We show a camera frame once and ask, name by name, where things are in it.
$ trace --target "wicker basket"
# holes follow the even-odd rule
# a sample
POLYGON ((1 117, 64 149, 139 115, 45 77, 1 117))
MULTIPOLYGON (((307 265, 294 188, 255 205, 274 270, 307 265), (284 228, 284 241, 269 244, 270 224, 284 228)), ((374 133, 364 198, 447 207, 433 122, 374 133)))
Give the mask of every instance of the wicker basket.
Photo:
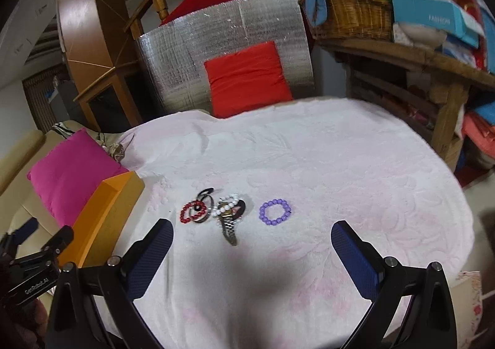
POLYGON ((387 0, 327 0, 328 18, 310 27, 314 39, 392 40, 392 5, 387 0))

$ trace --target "wooden table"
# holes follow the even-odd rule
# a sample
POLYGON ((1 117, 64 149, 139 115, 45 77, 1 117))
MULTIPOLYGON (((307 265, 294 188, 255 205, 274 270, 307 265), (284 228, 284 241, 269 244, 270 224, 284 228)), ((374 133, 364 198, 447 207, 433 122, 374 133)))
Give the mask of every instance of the wooden table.
POLYGON ((431 74, 432 86, 428 100, 418 98, 392 83, 355 70, 351 72, 348 93, 350 96, 379 104, 402 118, 432 146, 452 170, 455 169, 462 147, 462 140, 454 134, 459 110, 467 102, 471 85, 495 90, 495 76, 472 68, 442 53, 388 41, 333 39, 318 40, 316 43, 329 51, 372 58, 410 71, 431 74), (362 85, 372 85, 410 103, 436 120, 434 130, 431 131, 416 120, 407 117, 377 97, 376 94, 371 94, 362 85))

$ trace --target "purple beaded bracelet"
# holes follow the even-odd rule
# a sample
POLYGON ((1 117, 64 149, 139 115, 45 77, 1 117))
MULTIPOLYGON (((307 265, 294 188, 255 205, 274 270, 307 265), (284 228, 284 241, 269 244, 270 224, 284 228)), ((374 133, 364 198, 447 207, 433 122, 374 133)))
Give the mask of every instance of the purple beaded bracelet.
POLYGON ((287 204, 287 201, 281 198, 276 198, 273 201, 269 202, 264 202, 263 205, 259 208, 259 219, 262 220, 266 225, 278 225, 279 223, 282 223, 283 221, 286 221, 287 218, 291 215, 292 209, 290 208, 289 204, 287 204), (268 217, 265 215, 266 208, 269 206, 274 206, 276 204, 280 204, 282 208, 284 209, 284 214, 277 219, 271 220, 268 219, 268 217))

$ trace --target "blue box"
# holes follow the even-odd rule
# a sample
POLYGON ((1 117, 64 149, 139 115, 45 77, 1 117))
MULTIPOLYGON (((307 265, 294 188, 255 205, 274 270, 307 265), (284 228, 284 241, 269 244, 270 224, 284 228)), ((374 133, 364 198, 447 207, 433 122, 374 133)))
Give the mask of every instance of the blue box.
POLYGON ((452 0, 392 0, 394 21, 443 29, 477 48, 481 25, 452 0))
POLYGON ((484 34, 487 40, 487 70, 495 74, 495 20, 482 7, 481 15, 483 17, 484 34))

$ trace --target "silver insulation board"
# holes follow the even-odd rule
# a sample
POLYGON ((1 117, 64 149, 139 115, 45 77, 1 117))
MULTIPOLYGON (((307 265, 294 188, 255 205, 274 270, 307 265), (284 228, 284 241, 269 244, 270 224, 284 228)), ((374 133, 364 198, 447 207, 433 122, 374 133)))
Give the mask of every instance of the silver insulation board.
POLYGON ((314 95, 298 0, 232 0, 195 11, 138 39, 142 64, 167 113, 211 112, 204 62, 275 41, 294 98, 314 95))

